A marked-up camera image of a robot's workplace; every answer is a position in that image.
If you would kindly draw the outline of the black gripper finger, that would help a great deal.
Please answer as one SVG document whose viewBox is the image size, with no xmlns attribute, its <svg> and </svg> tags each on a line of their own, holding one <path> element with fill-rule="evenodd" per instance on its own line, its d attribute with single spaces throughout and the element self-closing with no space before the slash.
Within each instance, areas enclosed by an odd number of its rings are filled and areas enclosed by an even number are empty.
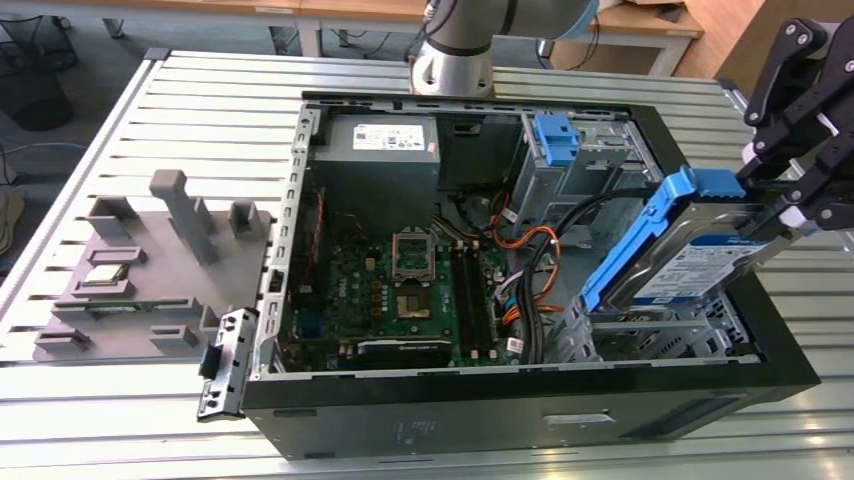
<svg viewBox="0 0 854 480">
<path fill-rule="evenodd" d="M 853 123 L 819 114 L 760 129 L 738 179 L 764 194 L 740 227 L 749 240 L 793 239 L 853 228 Z"/>
<path fill-rule="evenodd" d="M 778 179 L 791 161 L 836 135 L 823 115 L 825 94 L 813 89 L 832 39 L 825 26 L 808 19 L 792 19 L 781 27 L 744 116 L 754 128 L 737 174 L 745 185 Z"/>
</svg>

